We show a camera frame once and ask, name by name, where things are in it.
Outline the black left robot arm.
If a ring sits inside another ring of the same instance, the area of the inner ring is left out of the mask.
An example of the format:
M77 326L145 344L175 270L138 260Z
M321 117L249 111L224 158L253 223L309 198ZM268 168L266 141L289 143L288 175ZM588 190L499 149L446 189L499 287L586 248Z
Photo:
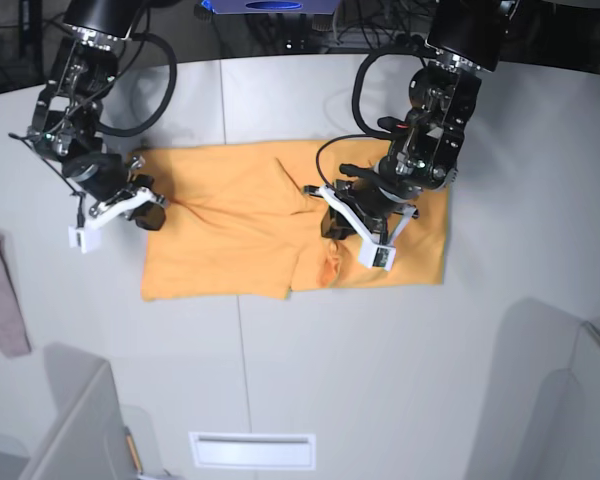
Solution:
M354 81L352 114L359 137L386 140L389 147L373 166L343 163L343 179L325 181L335 203L323 217L323 237L343 240L368 230L387 243L391 215L404 216L423 192L441 190L455 179L464 130L481 87L479 73L496 69L518 6L516 1L439 2L425 42L434 56L410 81L410 110L404 118L381 117L376 127L365 122L360 110L366 73L379 58L408 51L383 47L365 58Z

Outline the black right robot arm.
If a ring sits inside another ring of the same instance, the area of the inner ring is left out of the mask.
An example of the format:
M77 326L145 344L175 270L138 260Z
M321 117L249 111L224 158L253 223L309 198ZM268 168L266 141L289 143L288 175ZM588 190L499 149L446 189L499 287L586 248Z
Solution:
M171 45L149 30L149 1L73 1L64 22L71 33L59 47L50 76L36 102L31 124L20 142L70 187L74 196L91 196L90 209L80 207L77 230L98 229L118 216L147 231L166 220L167 200L153 190L153 177L141 173L144 160L126 160L107 149L107 136L135 137L165 113L177 82L177 59ZM150 43L168 62L168 82L155 112L133 128L101 121L102 101L124 75L113 51L116 42Z

